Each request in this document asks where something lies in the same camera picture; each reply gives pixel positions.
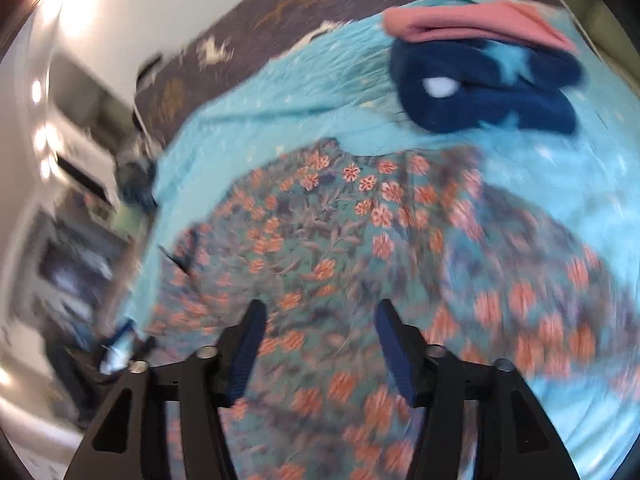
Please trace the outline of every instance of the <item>metal screw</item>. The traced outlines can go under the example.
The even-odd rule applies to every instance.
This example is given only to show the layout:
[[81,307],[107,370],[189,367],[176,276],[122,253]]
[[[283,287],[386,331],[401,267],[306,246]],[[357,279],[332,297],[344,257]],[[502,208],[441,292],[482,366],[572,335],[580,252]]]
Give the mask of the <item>metal screw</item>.
[[440,345],[429,345],[425,354],[428,357],[444,357],[447,354],[447,349]]
[[200,359],[211,359],[218,355],[218,349],[215,346],[202,346],[198,348],[196,355]]
[[129,363],[129,372],[132,374],[141,374],[142,372],[146,372],[149,368],[149,363],[146,361],[132,361]]
[[494,366],[503,372],[513,372],[516,369],[511,361],[503,357],[496,359],[494,361]]

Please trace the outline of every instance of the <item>ceiling light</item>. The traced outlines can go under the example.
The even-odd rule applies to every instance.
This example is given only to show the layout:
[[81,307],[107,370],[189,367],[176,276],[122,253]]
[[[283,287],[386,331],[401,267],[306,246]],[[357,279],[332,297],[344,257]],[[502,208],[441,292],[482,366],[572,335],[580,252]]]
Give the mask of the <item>ceiling light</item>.
[[0,384],[2,384],[2,386],[8,386],[9,383],[11,383],[11,377],[9,377],[7,372],[0,368]]
[[42,85],[37,79],[31,85],[31,99],[33,99],[34,104],[38,104],[42,99]]
[[44,126],[39,129],[33,136],[33,147],[37,153],[40,153],[47,145],[47,133]]
[[53,22],[60,13],[64,0],[41,0],[38,5],[45,25]]
[[43,180],[48,180],[51,175],[51,166],[49,165],[49,161],[45,158],[40,163],[40,176]]
[[97,0],[65,0],[60,12],[62,31],[77,37],[86,32],[95,17]]
[[59,152],[62,150],[62,138],[60,137],[60,133],[56,129],[53,124],[47,124],[44,128],[45,135],[47,137],[47,144],[54,152]]
[[55,153],[49,154],[49,168],[51,173],[61,180],[65,179],[65,175],[62,173],[60,166],[58,165],[58,156]]

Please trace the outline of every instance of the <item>white wall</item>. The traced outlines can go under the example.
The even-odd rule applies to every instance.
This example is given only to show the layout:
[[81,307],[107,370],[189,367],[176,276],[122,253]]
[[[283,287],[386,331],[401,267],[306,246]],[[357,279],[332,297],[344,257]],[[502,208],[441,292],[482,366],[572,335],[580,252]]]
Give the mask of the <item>white wall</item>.
[[6,327],[15,271],[42,189],[25,133],[24,67],[31,24],[25,24],[0,62],[0,329]]
[[177,52],[240,1],[65,0],[56,48],[132,105],[136,74],[146,60]]

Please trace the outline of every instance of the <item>dark blue fleece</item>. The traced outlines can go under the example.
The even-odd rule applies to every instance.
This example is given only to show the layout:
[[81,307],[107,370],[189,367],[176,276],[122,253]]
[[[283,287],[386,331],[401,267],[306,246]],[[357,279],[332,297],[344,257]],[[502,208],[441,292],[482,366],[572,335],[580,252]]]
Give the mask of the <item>dark blue fleece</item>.
[[[576,130],[574,108],[560,89],[580,82],[582,69],[568,52],[492,40],[395,40],[390,73],[411,120],[433,133],[505,123],[560,134]],[[422,82],[431,77],[461,86],[435,98]]]

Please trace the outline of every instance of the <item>bed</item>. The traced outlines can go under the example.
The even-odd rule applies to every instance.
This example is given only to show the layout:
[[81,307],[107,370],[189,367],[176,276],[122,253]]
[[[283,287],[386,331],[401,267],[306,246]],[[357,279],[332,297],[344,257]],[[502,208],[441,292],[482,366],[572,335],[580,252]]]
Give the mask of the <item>bed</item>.
[[[180,232],[206,218],[234,179],[325,137],[337,138],[355,155],[480,146],[485,180],[571,229],[600,254],[637,303],[640,200],[634,183],[640,177],[640,132],[633,118],[640,111],[638,99],[588,48],[568,14],[554,7],[556,0],[536,0],[548,4],[540,5],[540,12],[578,45],[588,74],[586,83],[568,92],[580,118],[578,136],[521,136],[508,124],[425,136],[395,99],[386,70],[390,39],[380,29],[380,17],[334,27],[413,1],[245,0],[140,91],[136,103],[146,126],[167,149],[154,191],[160,215],[124,314],[142,325],[153,317],[161,288],[159,248],[171,251]],[[475,1],[481,0],[415,4]],[[263,67],[323,22],[335,30]],[[640,432],[633,395],[620,399],[609,384],[589,377],[535,378],[530,384],[580,476],[610,478]]]

